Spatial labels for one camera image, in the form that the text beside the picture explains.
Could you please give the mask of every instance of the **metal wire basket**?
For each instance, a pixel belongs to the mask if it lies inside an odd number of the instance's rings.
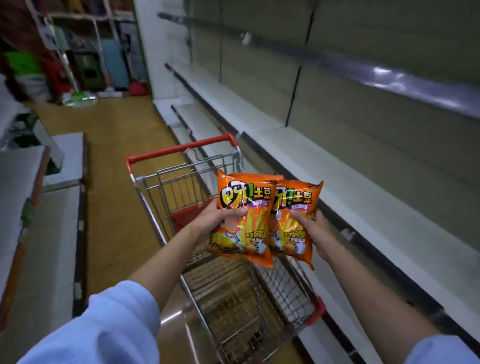
[[[219,143],[215,150],[222,154],[208,157],[204,148],[214,143]],[[184,163],[133,176],[132,164],[178,152],[184,153]],[[242,154],[231,134],[126,157],[126,161],[162,246],[217,195],[218,168],[227,174],[243,171]],[[180,283],[221,363],[265,361],[324,313],[322,300],[296,260],[274,257],[273,268],[265,268],[248,259],[211,255],[205,244],[193,253]]]

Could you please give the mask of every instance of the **forearm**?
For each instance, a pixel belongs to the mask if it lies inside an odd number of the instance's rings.
[[[325,253],[367,336],[385,363],[403,363],[417,342],[438,334],[426,318],[385,287],[341,244],[329,244]]]
[[[160,311],[190,260],[197,240],[198,234],[187,226],[129,277],[150,291]]]

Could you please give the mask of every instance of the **chip bag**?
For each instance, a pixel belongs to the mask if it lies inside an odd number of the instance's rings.
[[[209,250],[228,257],[245,257],[255,263],[273,267],[268,248],[268,217],[275,196],[275,186],[282,176],[234,173],[218,170],[218,207],[248,209],[237,220],[225,219],[210,237]]]
[[[269,247],[274,255],[288,254],[312,265],[312,238],[303,226],[290,217],[294,209],[313,218],[318,195],[324,185],[300,181],[280,181],[268,221]]]

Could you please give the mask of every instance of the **yellow floor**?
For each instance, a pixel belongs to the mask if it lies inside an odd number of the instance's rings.
[[[174,146],[176,142],[148,96],[101,99],[95,106],[80,109],[52,104],[30,106],[51,135],[86,134],[91,174],[87,212],[87,290],[88,294],[100,292],[126,279],[159,249],[123,158]],[[134,166],[134,174],[149,174],[182,162],[182,155],[177,153],[139,163]],[[162,318],[170,312],[175,313],[177,307],[185,305],[186,301],[183,292],[177,289]],[[190,331],[197,331],[194,326]],[[180,348],[191,344],[185,327],[182,327],[179,335],[177,330],[167,330],[165,326],[159,336],[163,363],[177,362]],[[193,361],[194,356],[185,355],[184,362]],[[292,345],[278,352],[272,362],[301,363]]]

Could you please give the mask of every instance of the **green mop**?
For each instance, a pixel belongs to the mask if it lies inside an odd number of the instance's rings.
[[[73,86],[73,90],[62,95],[62,104],[65,106],[70,106],[72,108],[81,108],[83,106],[95,105],[98,102],[98,99],[95,94],[92,94],[88,91],[80,90],[77,80],[75,79],[72,69],[70,68],[70,63],[68,61],[67,55],[65,54],[64,46],[62,43],[62,36],[59,34],[59,31],[53,25],[53,19],[51,17],[44,18],[45,23],[50,27],[52,34],[55,38],[55,43],[57,44],[57,53],[62,62],[63,68],[70,80],[70,83]]]

